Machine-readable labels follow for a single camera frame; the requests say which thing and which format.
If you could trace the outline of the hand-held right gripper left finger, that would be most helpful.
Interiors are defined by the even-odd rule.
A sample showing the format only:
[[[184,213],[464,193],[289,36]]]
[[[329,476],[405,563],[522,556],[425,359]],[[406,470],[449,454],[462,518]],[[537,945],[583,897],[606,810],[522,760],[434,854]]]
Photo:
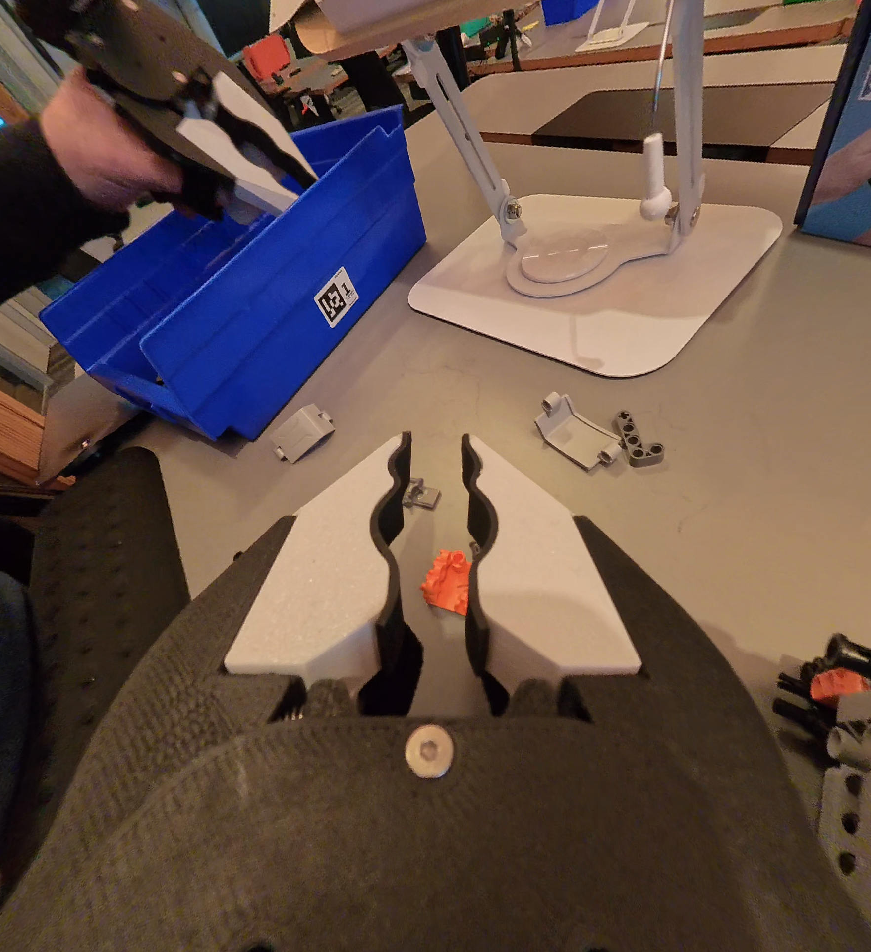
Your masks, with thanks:
[[[374,450],[292,517],[225,656],[231,675],[341,683],[362,713],[405,716],[414,634],[392,544],[404,529],[412,435]]]

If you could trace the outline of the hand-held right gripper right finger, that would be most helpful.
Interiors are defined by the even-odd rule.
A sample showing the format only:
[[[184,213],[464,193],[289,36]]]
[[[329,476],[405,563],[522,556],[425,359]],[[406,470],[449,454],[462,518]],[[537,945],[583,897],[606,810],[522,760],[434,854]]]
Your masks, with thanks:
[[[594,526],[475,435],[461,441],[475,546],[465,649],[492,715],[516,690],[638,674],[642,659],[588,545]]]

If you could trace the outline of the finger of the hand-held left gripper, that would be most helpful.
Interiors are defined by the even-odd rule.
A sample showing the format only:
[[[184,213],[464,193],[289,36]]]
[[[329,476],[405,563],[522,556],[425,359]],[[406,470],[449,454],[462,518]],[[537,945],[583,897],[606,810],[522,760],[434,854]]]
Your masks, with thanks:
[[[212,80],[211,121],[238,152],[266,168],[279,184],[309,189],[318,176],[270,109],[224,71]]]
[[[277,169],[257,147],[236,147],[210,120],[185,117],[177,131],[206,158],[214,159],[233,184],[218,192],[223,208],[234,220],[254,220],[263,212],[278,217],[300,194],[301,186]]]

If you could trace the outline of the blue bin with square tag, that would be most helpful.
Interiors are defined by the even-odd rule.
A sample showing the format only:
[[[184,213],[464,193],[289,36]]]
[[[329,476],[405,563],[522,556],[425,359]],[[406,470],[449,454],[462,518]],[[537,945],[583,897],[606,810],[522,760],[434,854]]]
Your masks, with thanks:
[[[293,135],[319,174],[251,225],[173,211],[40,314],[166,422],[259,437],[427,240],[400,108]]]

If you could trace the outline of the grey orange toy brick assembly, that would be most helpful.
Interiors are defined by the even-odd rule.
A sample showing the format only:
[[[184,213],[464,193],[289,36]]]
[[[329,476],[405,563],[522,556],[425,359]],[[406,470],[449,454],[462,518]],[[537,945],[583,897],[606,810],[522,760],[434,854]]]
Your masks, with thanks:
[[[797,676],[781,673],[780,717],[817,742],[831,766],[822,782],[818,832],[846,888],[871,922],[871,648],[837,633]]]

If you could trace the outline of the person's left forearm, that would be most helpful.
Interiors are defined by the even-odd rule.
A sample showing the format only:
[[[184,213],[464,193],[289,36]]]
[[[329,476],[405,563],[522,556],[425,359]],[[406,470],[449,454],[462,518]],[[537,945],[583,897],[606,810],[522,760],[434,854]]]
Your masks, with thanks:
[[[31,118],[0,129],[0,304],[45,280],[87,242],[123,232],[128,212],[93,206]]]

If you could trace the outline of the person's left hand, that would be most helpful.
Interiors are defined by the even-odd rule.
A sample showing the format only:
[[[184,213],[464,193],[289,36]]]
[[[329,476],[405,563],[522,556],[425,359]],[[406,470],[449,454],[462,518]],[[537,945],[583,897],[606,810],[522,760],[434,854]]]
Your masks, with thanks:
[[[181,194],[183,173],[158,155],[76,67],[38,118],[61,170],[93,206],[119,213],[149,195]]]

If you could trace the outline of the orange brick panel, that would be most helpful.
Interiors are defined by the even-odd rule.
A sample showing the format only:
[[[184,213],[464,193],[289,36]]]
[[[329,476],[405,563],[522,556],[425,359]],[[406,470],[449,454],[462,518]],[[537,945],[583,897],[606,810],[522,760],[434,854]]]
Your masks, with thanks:
[[[461,550],[442,549],[420,586],[426,604],[465,616],[471,563]]]

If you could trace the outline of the light grey flat brick panel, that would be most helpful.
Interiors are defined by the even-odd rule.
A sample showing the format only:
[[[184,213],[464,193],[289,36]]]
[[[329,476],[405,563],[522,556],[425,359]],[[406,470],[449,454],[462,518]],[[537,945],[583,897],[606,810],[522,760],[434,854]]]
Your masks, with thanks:
[[[269,433],[268,438],[277,459],[294,465],[325,444],[334,432],[335,424],[331,415],[311,403],[295,411]]]

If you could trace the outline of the light grey curved brick panel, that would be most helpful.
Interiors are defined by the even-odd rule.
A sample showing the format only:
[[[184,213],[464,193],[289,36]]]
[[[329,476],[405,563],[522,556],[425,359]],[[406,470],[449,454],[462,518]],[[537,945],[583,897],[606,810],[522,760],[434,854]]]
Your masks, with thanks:
[[[548,446],[586,472],[610,466],[622,455],[620,439],[579,415],[568,395],[549,393],[535,426]]]

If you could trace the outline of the grey brick beam with holes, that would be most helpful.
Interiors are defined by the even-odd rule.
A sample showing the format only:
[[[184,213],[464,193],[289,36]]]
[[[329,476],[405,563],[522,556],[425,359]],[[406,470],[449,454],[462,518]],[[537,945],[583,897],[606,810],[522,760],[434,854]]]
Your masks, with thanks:
[[[631,468],[644,469],[656,466],[664,461],[665,446],[657,442],[644,440],[630,411],[618,412],[612,421],[612,425]]]

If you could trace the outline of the white book stand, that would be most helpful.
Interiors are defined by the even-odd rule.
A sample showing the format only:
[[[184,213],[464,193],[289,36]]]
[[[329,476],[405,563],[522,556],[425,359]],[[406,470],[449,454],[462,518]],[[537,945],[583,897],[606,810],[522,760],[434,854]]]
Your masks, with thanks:
[[[668,2],[677,193],[660,134],[643,141],[643,197],[516,198],[434,34],[492,2],[272,2],[327,61],[400,44],[491,216],[408,294],[430,317],[610,378],[668,364],[782,232],[763,208],[703,205],[703,2]]]

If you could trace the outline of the brown background table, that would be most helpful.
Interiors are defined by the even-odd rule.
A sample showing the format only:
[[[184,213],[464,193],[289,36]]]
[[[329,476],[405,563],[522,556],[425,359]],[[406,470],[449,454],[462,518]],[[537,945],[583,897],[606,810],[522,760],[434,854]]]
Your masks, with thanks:
[[[856,2],[706,2],[703,155],[809,165],[818,144]],[[465,103],[487,142],[637,150],[659,131],[675,152],[672,77],[653,111],[663,2],[637,2],[646,28],[618,48],[580,50],[593,11],[534,30],[517,71],[477,65]]]

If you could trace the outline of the dark robot kit box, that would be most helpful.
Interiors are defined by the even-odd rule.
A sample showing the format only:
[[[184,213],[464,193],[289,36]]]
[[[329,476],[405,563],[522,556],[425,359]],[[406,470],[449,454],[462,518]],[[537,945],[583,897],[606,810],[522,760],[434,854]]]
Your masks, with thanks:
[[[794,221],[871,247],[871,1],[859,6]]]

